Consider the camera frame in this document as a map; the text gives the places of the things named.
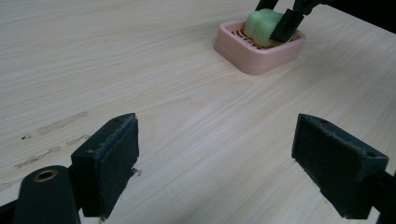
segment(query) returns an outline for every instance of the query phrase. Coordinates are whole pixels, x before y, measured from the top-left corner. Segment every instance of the soap bar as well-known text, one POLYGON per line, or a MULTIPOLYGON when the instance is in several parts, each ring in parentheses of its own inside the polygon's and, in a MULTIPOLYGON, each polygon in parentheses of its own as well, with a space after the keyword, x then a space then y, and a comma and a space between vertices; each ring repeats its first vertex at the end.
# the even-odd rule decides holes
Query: soap bar
POLYGON ((270 39, 271 33, 275 30, 283 14, 271 9, 264 8, 254 11, 247 17, 244 32, 247 37, 261 47, 275 47, 282 43, 270 39))

